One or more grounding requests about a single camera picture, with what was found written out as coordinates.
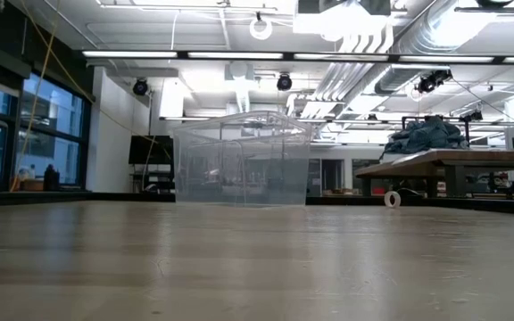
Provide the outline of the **white ceiling unit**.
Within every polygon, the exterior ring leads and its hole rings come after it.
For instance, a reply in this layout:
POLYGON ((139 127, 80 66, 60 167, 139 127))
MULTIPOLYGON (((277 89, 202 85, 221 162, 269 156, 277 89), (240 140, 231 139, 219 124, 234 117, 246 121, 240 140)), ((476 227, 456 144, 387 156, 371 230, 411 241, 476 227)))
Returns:
POLYGON ((373 34, 391 17, 390 0, 298 0, 293 32, 328 37, 373 34))

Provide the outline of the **large window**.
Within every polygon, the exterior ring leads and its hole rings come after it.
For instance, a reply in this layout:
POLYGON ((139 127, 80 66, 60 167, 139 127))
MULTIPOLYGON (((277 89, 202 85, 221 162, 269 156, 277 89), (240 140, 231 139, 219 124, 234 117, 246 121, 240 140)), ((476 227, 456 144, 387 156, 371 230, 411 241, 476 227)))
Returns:
POLYGON ((79 187, 87 155, 89 106, 37 74, 17 91, 0 84, 0 192, 43 191, 49 164, 60 188, 79 187))

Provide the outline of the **dark bottle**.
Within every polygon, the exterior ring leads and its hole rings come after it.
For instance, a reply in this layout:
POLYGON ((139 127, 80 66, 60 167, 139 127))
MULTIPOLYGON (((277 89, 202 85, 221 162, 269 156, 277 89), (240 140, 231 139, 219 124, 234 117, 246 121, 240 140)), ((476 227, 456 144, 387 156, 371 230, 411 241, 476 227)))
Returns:
POLYGON ((60 173, 49 164, 44 173, 44 190, 46 192, 56 192, 60 190, 60 173))

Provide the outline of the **blue cloth pile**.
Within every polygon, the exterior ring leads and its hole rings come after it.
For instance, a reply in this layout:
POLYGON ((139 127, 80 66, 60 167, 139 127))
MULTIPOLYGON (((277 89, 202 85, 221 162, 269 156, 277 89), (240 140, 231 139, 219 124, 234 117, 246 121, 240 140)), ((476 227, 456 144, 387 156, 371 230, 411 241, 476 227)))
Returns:
POLYGON ((438 116, 423 122, 411 121, 402 131, 389 136, 384 153, 413 154, 431 149, 468 149, 468 140, 457 126, 438 116))

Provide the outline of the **clear plastic container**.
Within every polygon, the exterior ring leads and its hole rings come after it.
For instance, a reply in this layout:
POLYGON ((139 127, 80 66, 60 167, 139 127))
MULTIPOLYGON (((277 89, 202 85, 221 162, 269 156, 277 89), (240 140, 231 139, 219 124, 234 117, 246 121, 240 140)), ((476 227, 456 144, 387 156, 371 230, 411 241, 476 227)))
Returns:
POLYGON ((311 125, 277 111, 189 121, 171 132, 177 203, 303 206, 311 125))

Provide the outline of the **black monitor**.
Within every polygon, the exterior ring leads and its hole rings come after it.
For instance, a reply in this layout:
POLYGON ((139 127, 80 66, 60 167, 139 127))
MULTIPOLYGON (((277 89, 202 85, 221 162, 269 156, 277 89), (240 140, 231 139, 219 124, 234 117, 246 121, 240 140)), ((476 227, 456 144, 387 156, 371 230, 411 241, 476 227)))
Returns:
POLYGON ((132 136, 129 164, 169 165, 173 162, 173 139, 170 136, 132 136))

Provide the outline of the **round silver ventilation duct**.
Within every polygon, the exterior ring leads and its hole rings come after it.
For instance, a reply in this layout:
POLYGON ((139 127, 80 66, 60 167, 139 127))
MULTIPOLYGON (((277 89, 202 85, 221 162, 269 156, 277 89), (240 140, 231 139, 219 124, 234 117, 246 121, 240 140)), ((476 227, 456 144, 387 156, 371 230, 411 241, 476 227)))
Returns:
POLYGON ((435 0, 392 52, 513 56, 514 0, 435 0))

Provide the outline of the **wooden table in background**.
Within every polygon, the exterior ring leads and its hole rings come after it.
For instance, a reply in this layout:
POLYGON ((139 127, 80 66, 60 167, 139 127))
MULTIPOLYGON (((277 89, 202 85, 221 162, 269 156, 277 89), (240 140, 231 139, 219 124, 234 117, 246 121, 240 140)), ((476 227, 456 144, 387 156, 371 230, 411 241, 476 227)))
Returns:
POLYGON ((514 170, 514 151, 429 150, 359 169, 355 176, 366 196, 371 194, 374 179, 405 178, 426 180, 427 195, 435 198, 437 181, 442 178, 449 197, 464 198, 468 173, 508 170, 514 170))

